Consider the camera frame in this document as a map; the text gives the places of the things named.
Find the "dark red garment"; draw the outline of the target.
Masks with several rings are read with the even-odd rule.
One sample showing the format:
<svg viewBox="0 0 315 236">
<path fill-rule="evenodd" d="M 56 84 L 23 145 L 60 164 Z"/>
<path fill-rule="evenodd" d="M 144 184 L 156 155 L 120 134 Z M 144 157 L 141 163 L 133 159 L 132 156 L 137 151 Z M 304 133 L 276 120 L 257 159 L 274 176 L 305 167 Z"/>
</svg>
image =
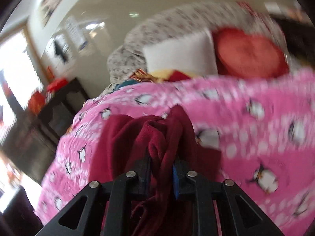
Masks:
<svg viewBox="0 0 315 236">
<path fill-rule="evenodd" d="M 180 159 L 190 169 L 214 181 L 221 153 L 196 141 L 192 123 L 179 105 L 171 108 L 167 118 L 114 114 L 101 132 L 91 159 L 89 180 L 113 181 L 146 155 L 152 160 L 151 186 L 147 200 L 132 203 L 128 232 L 191 235 L 192 205 L 173 196 L 173 163 Z"/>
</svg>

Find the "pink penguin blanket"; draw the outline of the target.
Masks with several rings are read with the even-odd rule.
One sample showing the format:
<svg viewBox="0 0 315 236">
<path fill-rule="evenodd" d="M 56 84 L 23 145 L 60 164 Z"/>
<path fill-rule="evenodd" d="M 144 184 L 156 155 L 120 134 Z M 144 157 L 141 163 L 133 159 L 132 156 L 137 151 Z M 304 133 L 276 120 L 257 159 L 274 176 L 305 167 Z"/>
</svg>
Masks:
<svg viewBox="0 0 315 236">
<path fill-rule="evenodd" d="M 111 115 L 167 118 L 179 105 L 196 141 L 221 153 L 215 181 L 232 179 L 285 235 L 314 220 L 314 72 L 274 80 L 199 77 L 138 83 L 86 101 L 59 141 L 36 215 L 48 223 L 89 180 L 91 159 Z"/>
</svg>

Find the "dark wooden side table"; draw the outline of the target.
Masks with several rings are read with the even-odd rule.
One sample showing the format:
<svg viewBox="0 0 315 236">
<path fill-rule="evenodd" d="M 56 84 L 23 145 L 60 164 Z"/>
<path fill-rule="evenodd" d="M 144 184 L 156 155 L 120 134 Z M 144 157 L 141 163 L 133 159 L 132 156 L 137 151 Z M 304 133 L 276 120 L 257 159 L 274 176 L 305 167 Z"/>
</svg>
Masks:
<svg viewBox="0 0 315 236">
<path fill-rule="evenodd" d="M 17 167 L 37 183 L 42 182 L 61 137 L 78 111 L 68 101 L 74 95 L 79 96 L 80 102 L 89 99 L 77 78 L 58 90 L 37 115 L 31 115 L 26 130 L 17 140 Z"/>
</svg>

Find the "red gift box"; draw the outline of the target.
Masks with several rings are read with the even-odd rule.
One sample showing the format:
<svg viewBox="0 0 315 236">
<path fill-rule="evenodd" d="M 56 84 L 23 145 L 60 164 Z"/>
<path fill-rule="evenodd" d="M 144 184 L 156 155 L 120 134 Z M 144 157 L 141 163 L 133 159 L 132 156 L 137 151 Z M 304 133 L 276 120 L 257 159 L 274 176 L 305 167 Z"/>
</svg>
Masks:
<svg viewBox="0 0 315 236">
<path fill-rule="evenodd" d="M 39 114 L 44 106 L 45 106 L 44 95 L 39 91 L 35 91 L 28 101 L 28 109 L 33 114 Z"/>
</svg>

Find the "red flat box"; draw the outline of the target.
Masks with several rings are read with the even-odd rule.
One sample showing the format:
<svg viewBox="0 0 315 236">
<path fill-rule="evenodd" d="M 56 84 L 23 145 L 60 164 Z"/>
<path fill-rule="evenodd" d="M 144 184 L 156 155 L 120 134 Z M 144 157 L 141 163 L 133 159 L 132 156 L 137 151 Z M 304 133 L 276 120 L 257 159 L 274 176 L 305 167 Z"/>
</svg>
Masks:
<svg viewBox="0 0 315 236">
<path fill-rule="evenodd" d="M 68 80 L 66 78 L 57 78 L 53 82 L 51 82 L 47 88 L 47 92 L 57 92 L 68 84 Z"/>
</svg>

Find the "yellow red patterned sheet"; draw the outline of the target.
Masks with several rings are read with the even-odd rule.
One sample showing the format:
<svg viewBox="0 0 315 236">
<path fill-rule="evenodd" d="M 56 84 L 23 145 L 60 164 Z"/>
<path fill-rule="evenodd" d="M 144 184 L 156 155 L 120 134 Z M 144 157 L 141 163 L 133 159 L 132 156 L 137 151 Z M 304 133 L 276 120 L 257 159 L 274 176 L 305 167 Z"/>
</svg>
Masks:
<svg viewBox="0 0 315 236">
<path fill-rule="evenodd" d="M 135 85 L 142 82 L 162 83 L 162 82 L 179 82 L 196 78 L 199 75 L 189 72 L 182 72 L 175 69 L 163 69 L 153 71 L 151 74 L 146 73 L 142 69 L 137 69 L 127 80 L 116 85 L 115 90 L 122 87 Z"/>
</svg>

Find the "white pillow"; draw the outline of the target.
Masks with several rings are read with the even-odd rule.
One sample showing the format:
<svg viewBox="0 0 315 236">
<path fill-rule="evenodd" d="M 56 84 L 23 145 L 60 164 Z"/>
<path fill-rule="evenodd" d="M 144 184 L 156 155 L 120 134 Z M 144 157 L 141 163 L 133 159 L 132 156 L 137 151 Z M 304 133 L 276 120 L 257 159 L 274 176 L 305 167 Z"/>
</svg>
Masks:
<svg viewBox="0 0 315 236">
<path fill-rule="evenodd" d="M 149 73 L 173 69 L 198 76 L 218 74 L 212 33 L 208 28 L 143 47 Z"/>
</svg>

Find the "red heart cushion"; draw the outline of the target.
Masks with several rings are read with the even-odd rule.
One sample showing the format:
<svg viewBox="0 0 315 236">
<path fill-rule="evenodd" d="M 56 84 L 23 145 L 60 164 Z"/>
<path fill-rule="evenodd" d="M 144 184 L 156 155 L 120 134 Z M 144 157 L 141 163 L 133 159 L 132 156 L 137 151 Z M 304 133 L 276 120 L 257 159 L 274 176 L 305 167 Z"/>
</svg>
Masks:
<svg viewBox="0 0 315 236">
<path fill-rule="evenodd" d="M 277 78 L 289 72 L 284 52 L 263 35 L 237 28 L 221 28 L 212 35 L 220 75 Z"/>
</svg>

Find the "floral fabric headboard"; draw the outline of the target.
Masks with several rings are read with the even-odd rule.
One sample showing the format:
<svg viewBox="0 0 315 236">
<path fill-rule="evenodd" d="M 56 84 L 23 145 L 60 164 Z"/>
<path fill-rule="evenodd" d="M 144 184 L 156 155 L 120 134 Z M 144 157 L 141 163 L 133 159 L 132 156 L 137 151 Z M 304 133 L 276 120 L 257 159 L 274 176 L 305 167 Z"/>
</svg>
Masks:
<svg viewBox="0 0 315 236">
<path fill-rule="evenodd" d="M 110 85 L 105 93 L 113 91 L 137 69 L 146 70 L 142 53 L 145 45 L 151 45 L 208 28 L 239 28 L 249 34 L 261 34 L 270 38 L 287 53 L 285 36 L 280 26 L 264 13 L 254 11 L 246 2 L 201 1 L 164 10 L 147 18 L 131 29 L 123 44 L 107 59 Z"/>
</svg>

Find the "wedding photo poster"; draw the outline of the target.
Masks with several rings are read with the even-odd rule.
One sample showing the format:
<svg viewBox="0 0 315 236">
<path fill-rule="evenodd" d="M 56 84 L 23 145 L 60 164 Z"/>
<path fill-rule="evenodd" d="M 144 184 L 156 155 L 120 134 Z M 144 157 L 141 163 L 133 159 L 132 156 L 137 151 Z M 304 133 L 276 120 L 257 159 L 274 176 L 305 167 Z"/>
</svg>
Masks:
<svg viewBox="0 0 315 236">
<path fill-rule="evenodd" d="M 41 0 L 39 5 L 39 14 L 42 26 L 45 27 L 49 22 L 53 12 L 62 0 Z"/>
</svg>

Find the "dark cloth on wall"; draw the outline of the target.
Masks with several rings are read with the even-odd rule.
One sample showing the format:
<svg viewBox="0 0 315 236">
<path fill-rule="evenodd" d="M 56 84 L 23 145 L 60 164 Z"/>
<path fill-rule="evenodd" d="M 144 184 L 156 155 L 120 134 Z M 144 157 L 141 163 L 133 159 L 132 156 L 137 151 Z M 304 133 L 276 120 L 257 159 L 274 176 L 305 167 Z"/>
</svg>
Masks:
<svg viewBox="0 0 315 236">
<path fill-rule="evenodd" d="M 58 56 L 63 64 L 68 62 L 68 44 L 66 43 L 65 39 L 62 35 L 58 35 L 55 37 L 53 41 L 55 47 L 55 56 Z"/>
</svg>

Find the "wall calendar poster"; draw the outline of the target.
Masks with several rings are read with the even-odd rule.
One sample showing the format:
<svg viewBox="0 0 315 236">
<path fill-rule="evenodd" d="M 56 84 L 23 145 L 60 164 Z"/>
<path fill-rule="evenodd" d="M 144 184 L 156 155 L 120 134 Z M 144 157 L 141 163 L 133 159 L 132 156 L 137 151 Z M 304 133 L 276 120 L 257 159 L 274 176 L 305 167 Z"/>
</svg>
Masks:
<svg viewBox="0 0 315 236">
<path fill-rule="evenodd" d="M 76 49 L 78 51 L 83 50 L 84 47 L 86 47 L 86 45 L 88 44 L 88 41 L 86 40 L 86 37 L 84 36 L 81 28 L 79 27 L 77 21 L 73 16 L 66 19 L 65 27 Z"/>
</svg>

